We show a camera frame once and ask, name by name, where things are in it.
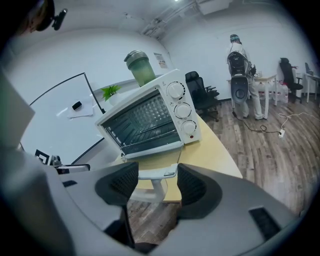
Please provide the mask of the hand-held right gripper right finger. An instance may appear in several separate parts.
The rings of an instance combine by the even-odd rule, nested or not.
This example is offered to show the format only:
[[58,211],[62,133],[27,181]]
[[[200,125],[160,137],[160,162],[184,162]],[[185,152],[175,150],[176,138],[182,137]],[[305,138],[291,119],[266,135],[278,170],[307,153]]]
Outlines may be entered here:
[[177,166],[177,186],[181,193],[180,220],[203,219],[221,202],[223,191],[213,178],[214,172],[194,165]]

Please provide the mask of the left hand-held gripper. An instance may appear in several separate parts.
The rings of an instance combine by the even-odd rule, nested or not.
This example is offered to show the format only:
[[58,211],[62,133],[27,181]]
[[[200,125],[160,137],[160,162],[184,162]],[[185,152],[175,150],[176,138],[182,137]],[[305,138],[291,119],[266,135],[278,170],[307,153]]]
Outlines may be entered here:
[[88,172],[91,170],[91,166],[89,164],[62,165],[61,158],[58,155],[49,156],[39,149],[35,151],[34,156],[45,165],[57,167],[56,170],[59,175]]

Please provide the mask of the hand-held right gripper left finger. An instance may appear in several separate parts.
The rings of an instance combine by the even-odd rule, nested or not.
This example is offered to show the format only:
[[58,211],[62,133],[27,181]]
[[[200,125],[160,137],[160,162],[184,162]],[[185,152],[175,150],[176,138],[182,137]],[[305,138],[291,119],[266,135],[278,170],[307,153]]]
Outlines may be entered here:
[[120,217],[105,228],[104,233],[128,247],[134,248],[135,241],[130,227],[127,204],[138,184],[139,164],[128,162],[113,167],[115,171],[100,178],[94,187],[96,194],[105,203],[121,208]]

